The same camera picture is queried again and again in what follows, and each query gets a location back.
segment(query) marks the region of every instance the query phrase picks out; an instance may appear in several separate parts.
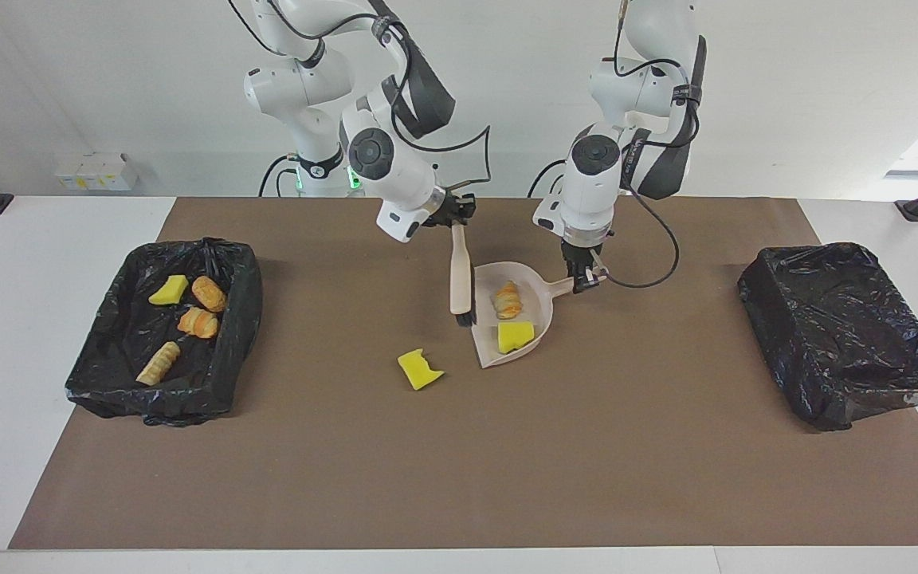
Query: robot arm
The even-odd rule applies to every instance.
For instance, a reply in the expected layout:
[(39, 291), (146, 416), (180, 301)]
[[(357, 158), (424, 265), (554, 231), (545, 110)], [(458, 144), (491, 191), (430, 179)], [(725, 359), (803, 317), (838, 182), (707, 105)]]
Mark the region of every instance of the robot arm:
[[(681, 188), (689, 142), (699, 128), (696, 109), (707, 54), (693, 25), (693, 4), (622, 1), (619, 40), (624, 34), (645, 61), (620, 57), (598, 63), (590, 76), (590, 94), (604, 121), (576, 136), (561, 189), (546, 196), (533, 215), (536, 225), (562, 238), (576, 292), (598, 284), (591, 269), (611, 233), (615, 201), (624, 190), (663, 199)], [(667, 130), (652, 133), (630, 124), (628, 112), (667, 117)]]
[(346, 195), (347, 160), (365, 193), (383, 200), (378, 225), (394, 239), (408, 242), (421, 225), (464, 224), (472, 217), (473, 196), (455, 197), (438, 186), (433, 168), (398, 135), (405, 130), (422, 138), (448, 124), (455, 109), (455, 99), (398, 16), (383, 0), (371, 0), (375, 14), (335, 30), (369, 30), (397, 65), (396, 73), (346, 106), (338, 124), (311, 106), (352, 91), (345, 56), (325, 47), (324, 40), (294, 33), (283, 18), (299, 30), (325, 30), (364, 12), (341, 0), (280, 0), (279, 14), (276, 2), (253, 0), (258, 28), (270, 48), (291, 55), (292, 61), (281, 69), (252, 70), (245, 93), (256, 108), (283, 120), (294, 133), (304, 192), (317, 188), (325, 192), (320, 195)]
[[(294, 22), (300, 32), (314, 36), (363, 12), (343, 0), (251, 0), (251, 6), (260, 37), (285, 59), (247, 73), (243, 84), (247, 101), (259, 112), (281, 120), (292, 133), (303, 193), (346, 196), (352, 182), (336, 134), (338, 121), (313, 106), (353, 90), (349, 61), (325, 46), (324, 39), (301, 36), (285, 22)], [(358, 18), (334, 33), (370, 28), (369, 18)]]
[(382, 199), (378, 225), (406, 243), (421, 225), (464, 224), (475, 203), (471, 195), (457, 199), (438, 186), (433, 168), (394, 131), (401, 123), (398, 130), (420, 137), (445, 126), (455, 100), (390, 11), (373, 33), (398, 71), (343, 112), (339, 135), (364, 189)]

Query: black cable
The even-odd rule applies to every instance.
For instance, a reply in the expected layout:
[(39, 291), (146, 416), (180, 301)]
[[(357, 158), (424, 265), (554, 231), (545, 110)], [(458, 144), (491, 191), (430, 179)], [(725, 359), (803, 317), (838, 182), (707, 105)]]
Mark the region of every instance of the black cable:
[(257, 36), (257, 33), (254, 32), (254, 29), (250, 28), (249, 23), (247, 23), (247, 21), (243, 18), (243, 14), (240, 14), (240, 10), (239, 8), (236, 7), (236, 4), (233, 3), (233, 0), (229, 0), (229, 6), (233, 8), (233, 12), (236, 12), (237, 18), (240, 18), (240, 22), (243, 22), (243, 26), (247, 29), (247, 32), (249, 32), (250, 35), (254, 37), (254, 40), (256, 40), (258, 44), (265, 47), (265, 50), (271, 52), (274, 55), (277, 55), (277, 56), (285, 55), (281, 53), (280, 51), (277, 51), (276, 49), (271, 48), (269, 45), (265, 44), (265, 41), (261, 40), (260, 36)]
[(295, 175), (296, 170), (294, 167), (287, 167), (283, 171), (278, 171), (278, 175), (274, 177), (274, 192), (276, 192), (278, 197), (281, 197), (281, 177), (283, 177), (284, 174)]
[(407, 139), (406, 136), (402, 134), (402, 130), (398, 128), (398, 114), (394, 111), (394, 106), (398, 102), (398, 98), (402, 97), (402, 92), (404, 88), (406, 87), (406, 84), (409, 81), (409, 75), (410, 75), (410, 70), (412, 69), (413, 58), (412, 58), (412, 54), (410, 53), (409, 43), (407, 42), (407, 40), (409, 39), (409, 30), (407, 30), (406, 27), (402, 25), (402, 23), (397, 23), (396, 26), (402, 30), (402, 36), (401, 37), (397, 36), (396, 33), (394, 32), (392, 33), (392, 36), (401, 45), (401, 47), (403, 47), (403, 52), (406, 55), (406, 69), (403, 72), (402, 80), (398, 82), (398, 88), (396, 90), (396, 93), (393, 95), (392, 101), (389, 103), (389, 109), (392, 110), (392, 128), (394, 130), (394, 133), (396, 133), (396, 136), (401, 141), (403, 141), (405, 145), (408, 145), (409, 147), (413, 149), (418, 149), (420, 151), (426, 151), (429, 153), (445, 153), (449, 151), (456, 151), (457, 149), (462, 149), (464, 147), (469, 147), (471, 145), (474, 145), (474, 143), (480, 140), (480, 138), (484, 138), (484, 171), (487, 171), (487, 177), (479, 178), (479, 179), (469, 179), (469, 181), (466, 181), (463, 183), (466, 185), (469, 185), (469, 184), (487, 183), (491, 181), (491, 152), (489, 152), (489, 148), (491, 148), (491, 126), (488, 125), (488, 127), (485, 127), (484, 130), (481, 130), (480, 134), (473, 136), (473, 138), (463, 143), (449, 145), (445, 147), (427, 147), (427, 146), (419, 145), (418, 143), (412, 142), (409, 139)]
[(358, 19), (370, 18), (370, 19), (373, 19), (373, 21), (375, 21), (375, 19), (378, 19), (377, 14), (369, 14), (369, 12), (363, 12), (363, 14), (353, 14), (349, 16), (349, 18), (342, 19), (342, 21), (339, 21), (339, 23), (336, 23), (336, 25), (332, 26), (329, 29), (326, 29), (324, 32), (303, 33), (303, 32), (300, 32), (298, 29), (296, 29), (296, 27), (293, 26), (292, 23), (289, 22), (287, 18), (285, 18), (285, 14), (283, 14), (283, 11), (281, 11), (281, 8), (278, 7), (276, 0), (267, 0), (267, 3), (274, 9), (274, 13), (278, 15), (278, 19), (280, 19), (281, 22), (284, 23), (284, 25), (287, 26), (287, 28), (290, 29), (292, 33), (294, 33), (296, 36), (302, 37), (304, 40), (320, 40), (322, 37), (331, 36), (332, 33), (335, 33), (337, 29), (342, 28), (342, 26), (345, 26), (349, 22), (358, 21)]
[(622, 27), (626, 25), (626, 20), (623, 18), (618, 19), (618, 32), (615, 34), (615, 52), (611, 58), (611, 68), (615, 71), (615, 76), (617, 77), (629, 77), (633, 76), (634, 73), (640, 72), (641, 69), (648, 68), (648, 66), (655, 65), (656, 63), (667, 63), (667, 65), (673, 65), (675, 68), (682, 70), (681, 63), (674, 61), (671, 58), (655, 58), (651, 61), (645, 61), (641, 65), (635, 66), (635, 68), (628, 70), (628, 72), (619, 72), (618, 71), (618, 47), (622, 43)]
[[(688, 140), (686, 140), (685, 142), (682, 142), (681, 144), (677, 144), (674, 142), (664, 143), (664, 142), (655, 142), (655, 141), (647, 140), (644, 142), (644, 145), (652, 145), (654, 147), (665, 147), (665, 148), (672, 148), (672, 149), (690, 145), (692, 141), (696, 139), (696, 136), (700, 134), (700, 117), (696, 115), (695, 103), (693, 103), (692, 101), (685, 102), (685, 116), (688, 117), (689, 120), (692, 121), (692, 134), (689, 135)], [(626, 151), (626, 149), (628, 149), (628, 144), (626, 145), (626, 148), (622, 149), (622, 151), (624, 152)]]
[(644, 207), (644, 210), (647, 210), (647, 212), (649, 212), (649, 214), (651, 214), (652, 217), (655, 218), (656, 221), (659, 222), (659, 224), (661, 224), (661, 226), (663, 226), (664, 231), (668, 234), (668, 238), (671, 239), (671, 245), (673, 245), (673, 247), (675, 248), (675, 259), (673, 262), (671, 262), (671, 269), (668, 269), (668, 273), (664, 273), (664, 276), (661, 277), (661, 279), (658, 279), (656, 281), (651, 281), (650, 283), (638, 283), (638, 284), (637, 283), (625, 283), (625, 282), (615, 279), (615, 277), (612, 277), (610, 272), (604, 272), (604, 275), (605, 277), (608, 277), (609, 281), (611, 281), (612, 283), (615, 283), (619, 287), (626, 287), (626, 289), (647, 289), (648, 287), (654, 287), (654, 286), (664, 283), (665, 281), (668, 280), (668, 277), (671, 277), (672, 275), (674, 275), (675, 269), (678, 269), (679, 259), (681, 259), (681, 248), (679, 248), (678, 246), (678, 239), (675, 238), (675, 233), (671, 231), (670, 226), (668, 226), (668, 224), (664, 222), (664, 219), (662, 219), (661, 216), (658, 215), (657, 212), (653, 210), (651, 206), (648, 206), (647, 202), (645, 202), (644, 199), (640, 196), (640, 194), (637, 193), (637, 190), (634, 190), (633, 188), (630, 187), (630, 193), (633, 193), (633, 197), (635, 197), (637, 201), (641, 204), (641, 206)]
[(547, 166), (543, 167), (543, 170), (540, 170), (540, 173), (533, 178), (533, 183), (529, 186), (529, 191), (526, 192), (526, 199), (533, 197), (533, 190), (536, 189), (536, 184), (540, 183), (540, 180), (543, 179), (543, 175), (547, 174), (554, 166), (561, 166), (562, 163), (565, 163), (564, 159), (557, 159), (548, 163)]
[(547, 195), (551, 195), (551, 193), (555, 193), (555, 186), (558, 185), (558, 182), (562, 181), (562, 178), (564, 177), (565, 177), (565, 174), (559, 174), (558, 177), (555, 178), (555, 181), (551, 182), (551, 189), (547, 190)]
[(278, 159), (274, 160), (267, 171), (265, 171), (265, 177), (261, 178), (261, 187), (257, 192), (257, 197), (265, 197), (265, 186), (267, 185), (267, 179), (271, 177), (271, 171), (274, 171), (274, 168), (278, 166), (278, 163), (283, 163), (283, 161), (288, 161), (288, 157), (281, 155), (278, 156)]

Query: brush handle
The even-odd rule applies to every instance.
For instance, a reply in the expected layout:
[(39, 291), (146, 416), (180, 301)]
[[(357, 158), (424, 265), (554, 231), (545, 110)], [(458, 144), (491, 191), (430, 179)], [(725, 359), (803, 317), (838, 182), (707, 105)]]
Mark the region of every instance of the brush handle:
[(452, 273), (449, 288), (449, 306), (452, 315), (469, 313), (473, 309), (473, 267), (466, 250), (465, 226), (452, 225)]

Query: sponge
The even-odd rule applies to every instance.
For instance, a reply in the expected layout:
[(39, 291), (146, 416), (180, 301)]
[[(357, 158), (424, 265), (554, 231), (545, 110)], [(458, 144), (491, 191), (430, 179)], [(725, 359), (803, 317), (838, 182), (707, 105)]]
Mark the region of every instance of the sponge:
[(182, 292), (189, 286), (190, 281), (186, 279), (186, 275), (169, 275), (161, 289), (155, 291), (147, 301), (150, 301), (151, 305), (178, 304), (179, 299), (182, 299)]
[(442, 371), (431, 371), (427, 359), (423, 359), (423, 349), (419, 348), (407, 352), (404, 356), (398, 358), (398, 366), (402, 367), (403, 373), (409, 379), (409, 384), (413, 390), (420, 390), (437, 381), (438, 377), (444, 375)]
[(514, 320), (509, 323), (498, 324), (498, 352), (505, 355), (518, 348), (524, 348), (526, 343), (533, 341), (533, 323), (529, 320)]

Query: white wall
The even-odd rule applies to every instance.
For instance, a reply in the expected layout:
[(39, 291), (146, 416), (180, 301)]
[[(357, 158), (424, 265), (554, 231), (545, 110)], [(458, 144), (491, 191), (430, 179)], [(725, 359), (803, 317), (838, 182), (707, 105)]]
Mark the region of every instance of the white wall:
[[(617, 0), (390, 4), (458, 100), (426, 142), (494, 124), (481, 194), (525, 193), (600, 119), (586, 78)], [(918, 1), (698, 0), (698, 18), (710, 58), (684, 193), (844, 197), (918, 137)], [(360, 84), (390, 69), (361, 33), (331, 44), (357, 55)], [(271, 59), (222, 0), (0, 0), (0, 188), (61, 193), (55, 154), (96, 150), (131, 156), (137, 193), (255, 193), (292, 149), (241, 95)], [(481, 173), (480, 149), (436, 160), (445, 181)]]

